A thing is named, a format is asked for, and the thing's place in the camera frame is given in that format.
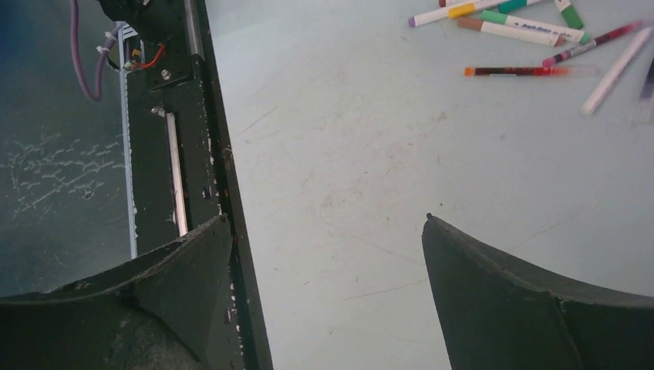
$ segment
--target pen cap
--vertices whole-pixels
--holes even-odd
[[[591,41],[591,39],[592,39],[592,36],[588,32],[586,32],[586,33],[584,33],[584,36],[582,37],[582,39],[579,40],[579,43],[580,44],[585,44],[586,42]]]
[[[499,4],[497,11],[503,14],[507,14],[514,11],[515,9],[523,8],[525,6],[527,6],[527,0],[510,0],[508,2]]]
[[[484,10],[481,13],[481,20],[482,21],[498,23],[500,25],[503,25],[504,23],[506,23],[507,18],[509,18],[509,16],[506,15],[506,14],[500,14],[500,13],[492,12],[490,10]]]
[[[582,22],[581,17],[579,17],[579,14],[573,5],[563,9],[563,11],[561,11],[561,15],[563,15],[563,19],[566,23],[568,23],[568,27],[571,29],[584,28],[584,22]]]
[[[461,17],[457,20],[457,26],[462,29],[472,29],[473,31],[481,31],[481,26],[484,25],[484,21],[476,18]]]

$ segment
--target light blue table surface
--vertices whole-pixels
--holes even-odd
[[[573,3],[594,35],[654,12]],[[207,6],[275,368],[449,368],[427,212],[559,274],[654,295],[654,127],[629,120],[652,43],[583,116],[601,76],[462,76],[571,44],[409,28],[435,0]],[[515,15],[564,25],[548,0]],[[630,39],[569,64],[605,72]]]

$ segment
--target cable tie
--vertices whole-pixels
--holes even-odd
[[[109,32],[109,31],[104,32],[104,35],[105,35],[105,37],[107,37],[108,39],[112,39],[113,41],[116,41],[116,42],[118,41],[118,39],[116,38],[116,36],[112,35],[111,32]]]

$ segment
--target bolt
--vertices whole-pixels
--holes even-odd
[[[164,111],[164,108],[161,108],[160,106],[153,106],[150,108],[150,113],[163,117],[166,114],[166,111]]]

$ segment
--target purple cable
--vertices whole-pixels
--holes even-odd
[[[102,74],[105,61],[109,55],[109,50],[111,50],[111,48],[116,44],[114,38],[122,26],[122,24],[117,25],[111,32],[113,37],[106,40],[103,50],[100,53],[100,58],[98,59],[98,64],[96,66],[96,93],[93,95],[89,86],[86,84],[82,61],[79,58],[79,5],[77,4],[77,0],[70,0],[70,52],[72,55],[72,64],[75,66],[75,74],[77,74],[77,81],[79,81],[79,86],[82,88],[82,92],[92,102],[97,103],[102,99]]]

